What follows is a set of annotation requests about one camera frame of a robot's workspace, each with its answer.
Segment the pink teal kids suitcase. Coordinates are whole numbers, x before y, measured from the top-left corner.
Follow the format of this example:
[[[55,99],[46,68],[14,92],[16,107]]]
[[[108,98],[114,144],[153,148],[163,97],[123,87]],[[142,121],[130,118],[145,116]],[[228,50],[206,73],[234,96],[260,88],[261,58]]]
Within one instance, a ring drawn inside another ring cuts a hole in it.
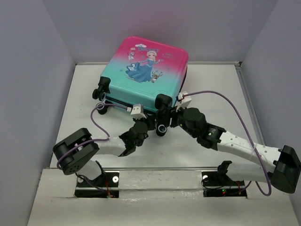
[[[150,129],[164,136],[168,128],[166,109],[176,104],[183,87],[189,55],[186,50],[140,37],[127,37],[100,74],[92,98],[103,103],[132,107],[141,104],[151,118]]]

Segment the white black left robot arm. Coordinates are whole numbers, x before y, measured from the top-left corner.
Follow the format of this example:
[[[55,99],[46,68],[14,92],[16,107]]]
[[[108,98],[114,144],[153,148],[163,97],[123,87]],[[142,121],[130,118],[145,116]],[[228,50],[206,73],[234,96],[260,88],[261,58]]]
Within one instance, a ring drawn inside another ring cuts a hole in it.
[[[155,129],[154,116],[134,119],[134,125],[128,131],[111,138],[92,138],[86,128],[80,128],[53,147],[57,158],[57,167],[65,175],[75,174],[83,180],[99,186],[104,181],[105,172],[99,161],[93,161],[95,155],[108,154],[126,157],[143,145],[148,131]]]

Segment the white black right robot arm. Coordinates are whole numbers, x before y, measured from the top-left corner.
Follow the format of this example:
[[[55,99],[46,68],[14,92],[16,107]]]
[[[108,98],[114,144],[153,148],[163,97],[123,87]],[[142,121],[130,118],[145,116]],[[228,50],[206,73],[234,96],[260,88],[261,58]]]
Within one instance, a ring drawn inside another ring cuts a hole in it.
[[[249,180],[265,182],[284,193],[295,193],[301,174],[301,161],[292,147],[269,147],[245,140],[208,123],[205,115],[194,107],[173,110],[170,126],[179,126],[204,148],[230,153],[249,161],[249,164],[223,161],[216,173],[220,184]]]

